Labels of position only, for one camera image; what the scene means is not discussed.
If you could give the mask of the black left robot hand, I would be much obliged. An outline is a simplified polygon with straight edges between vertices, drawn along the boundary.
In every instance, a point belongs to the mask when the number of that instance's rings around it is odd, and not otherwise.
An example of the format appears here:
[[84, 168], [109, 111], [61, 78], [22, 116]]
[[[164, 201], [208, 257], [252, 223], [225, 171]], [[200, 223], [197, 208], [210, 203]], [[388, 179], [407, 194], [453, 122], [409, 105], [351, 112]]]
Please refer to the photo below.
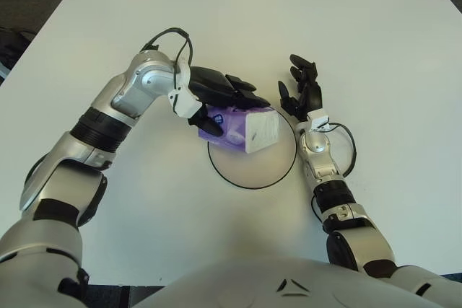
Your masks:
[[222, 136], [224, 131], [209, 116], [207, 105], [219, 109], [234, 107], [239, 110], [271, 105], [269, 101], [255, 94], [256, 87], [251, 83], [213, 69], [193, 66], [188, 86], [201, 103], [199, 110], [188, 119], [188, 124], [216, 137]]

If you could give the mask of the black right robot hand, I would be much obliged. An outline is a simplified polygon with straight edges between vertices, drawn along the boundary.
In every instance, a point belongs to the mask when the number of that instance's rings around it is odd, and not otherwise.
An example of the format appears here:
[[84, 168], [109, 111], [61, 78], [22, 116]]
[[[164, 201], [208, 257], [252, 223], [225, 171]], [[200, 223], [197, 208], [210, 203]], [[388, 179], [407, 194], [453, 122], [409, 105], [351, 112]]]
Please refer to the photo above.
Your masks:
[[307, 120], [309, 112], [323, 107], [321, 87], [316, 81], [318, 71], [315, 62], [295, 54], [291, 54], [289, 59], [292, 63], [289, 72], [297, 82], [299, 97], [291, 97], [286, 85], [278, 81], [280, 105], [288, 115], [303, 122]]

